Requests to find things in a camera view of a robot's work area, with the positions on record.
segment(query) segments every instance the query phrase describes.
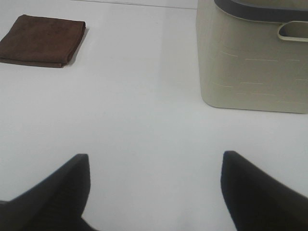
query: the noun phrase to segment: white table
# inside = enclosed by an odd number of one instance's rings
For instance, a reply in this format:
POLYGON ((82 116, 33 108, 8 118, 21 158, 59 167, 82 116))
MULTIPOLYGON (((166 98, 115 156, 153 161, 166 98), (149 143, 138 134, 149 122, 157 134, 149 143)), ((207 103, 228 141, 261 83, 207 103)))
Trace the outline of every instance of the white table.
POLYGON ((0 38, 24 13, 83 20, 88 28, 75 62, 62 69, 0 63, 0 199, 88 153, 84 218, 95 228, 234 231, 220 192, 225 150, 308 196, 308 115, 202 101, 196 10, 0 4, 0 38))

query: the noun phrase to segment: folded cloth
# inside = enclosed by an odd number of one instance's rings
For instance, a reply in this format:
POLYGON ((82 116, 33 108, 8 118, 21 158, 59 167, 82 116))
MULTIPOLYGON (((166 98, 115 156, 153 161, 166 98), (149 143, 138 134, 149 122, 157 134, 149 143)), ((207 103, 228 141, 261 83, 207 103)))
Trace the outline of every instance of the folded cloth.
POLYGON ((0 41, 0 62, 62 67, 72 59, 85 28, 81 21, 19 16, 0 41))

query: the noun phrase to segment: black object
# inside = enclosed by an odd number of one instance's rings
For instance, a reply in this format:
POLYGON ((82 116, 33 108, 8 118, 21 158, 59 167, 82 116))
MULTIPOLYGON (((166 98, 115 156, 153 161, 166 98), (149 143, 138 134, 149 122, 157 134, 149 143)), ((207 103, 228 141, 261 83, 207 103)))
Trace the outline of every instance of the black object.
POLYGON ((223 11, 242 19, 276 23, 308 21, 308 10, 259 6, 241 0, 214 0, 214 2, 223 11))
POLYGON ((308 199, 236 152, 225 152, 221 189, 238 231, 308 231, 308 199))
POLYGON ((0 231, 95 231, 81 218, 89 192, 89 158, 77 154, 29 191, 0 201, 0 231))

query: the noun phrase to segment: microfiber towel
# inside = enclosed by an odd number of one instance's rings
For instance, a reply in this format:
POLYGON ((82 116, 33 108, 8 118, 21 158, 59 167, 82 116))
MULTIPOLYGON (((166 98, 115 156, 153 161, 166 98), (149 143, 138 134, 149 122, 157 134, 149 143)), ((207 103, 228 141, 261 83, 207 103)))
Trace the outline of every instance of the microfiber towel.
POLYGON ((0 42, 0 62, 62 67, 72 59, 86 23, 21 15, 0 42))

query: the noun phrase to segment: textured plastic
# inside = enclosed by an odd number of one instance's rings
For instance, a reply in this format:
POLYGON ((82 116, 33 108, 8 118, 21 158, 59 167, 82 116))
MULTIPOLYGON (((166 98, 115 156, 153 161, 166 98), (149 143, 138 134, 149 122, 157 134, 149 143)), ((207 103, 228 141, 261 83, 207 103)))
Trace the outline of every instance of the textured plastic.
POLYGON ((281 36, 282 26, 236 18, 212 0, 199 0, 204 101, 222 108, 308 113, 308 43, 281 36))

